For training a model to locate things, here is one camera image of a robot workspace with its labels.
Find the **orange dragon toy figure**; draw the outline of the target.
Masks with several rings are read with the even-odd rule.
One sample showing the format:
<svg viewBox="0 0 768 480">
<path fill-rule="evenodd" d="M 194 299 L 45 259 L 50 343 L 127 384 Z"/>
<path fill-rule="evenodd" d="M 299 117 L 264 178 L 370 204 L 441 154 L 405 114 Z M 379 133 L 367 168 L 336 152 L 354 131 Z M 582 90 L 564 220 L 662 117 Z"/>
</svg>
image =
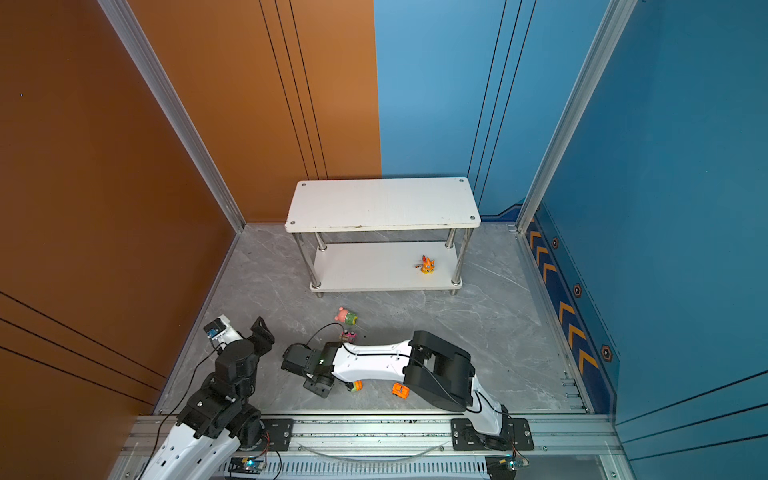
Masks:
<svg viewBox="0 0 768 480">
<path fill-rule="evenodd" d="M 431 274 L 435 271 L 435 266 L 436 264 L 434 259 L 423 255 L 421 257 L 420 263 L 416 265 L 416 269 L 419 270 L 422 274 Z"/>
</svg>

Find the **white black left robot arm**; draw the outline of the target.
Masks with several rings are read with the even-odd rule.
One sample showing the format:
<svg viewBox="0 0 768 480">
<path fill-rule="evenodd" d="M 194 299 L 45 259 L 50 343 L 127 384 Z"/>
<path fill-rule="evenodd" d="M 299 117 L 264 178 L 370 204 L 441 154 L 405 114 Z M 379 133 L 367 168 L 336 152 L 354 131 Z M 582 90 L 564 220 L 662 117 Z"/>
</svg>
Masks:
<svg viewBox="0 0 768 480">
<path fill-rule="evenodd" d="M 259 360 L 275 337 L 259 317 L 245 337 L 221 315 L 203 327 L 217 354 L 201 387 L 189 396 L 142 479 L 210 479 L 236 451 L 267 445 L 261 412 L 250 404 Z"/>
</svg>

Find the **pink green toy figure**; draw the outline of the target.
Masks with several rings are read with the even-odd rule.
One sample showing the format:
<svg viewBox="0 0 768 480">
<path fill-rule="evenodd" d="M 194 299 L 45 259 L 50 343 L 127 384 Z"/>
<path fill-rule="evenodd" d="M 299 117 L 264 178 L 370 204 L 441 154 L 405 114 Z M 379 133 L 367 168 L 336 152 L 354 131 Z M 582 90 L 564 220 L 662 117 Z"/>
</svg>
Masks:
<svg viewBox="0 0 768 480">
<path fill-rule="evenodd" d="M 358 315 L 345 307 L 340 307 L 334 320 L 345 325 L 356 325 L 358 321 Z"/>
</svg>

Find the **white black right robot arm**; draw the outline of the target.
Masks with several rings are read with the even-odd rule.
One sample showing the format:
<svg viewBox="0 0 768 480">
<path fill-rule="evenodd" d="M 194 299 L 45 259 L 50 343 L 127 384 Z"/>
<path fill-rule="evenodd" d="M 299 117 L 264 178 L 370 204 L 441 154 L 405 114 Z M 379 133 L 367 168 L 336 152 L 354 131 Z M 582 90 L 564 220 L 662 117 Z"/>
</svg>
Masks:
<svg viewBox="0 0 768 480">
<path fill-rule="evenodd" d="M 321 349 L 305 343 L 289 345 L 281 369 L 304 379 L 303 387 L 326 398 L 339 381 L 353 389 L 366 380 L 392 381 L 430 405 L 459 413 L 482 447 L 512 450 L 508 409 L 491 399 L 466 350 L 423 330 L 388 345 L 328 342 Z"/>
</svg>

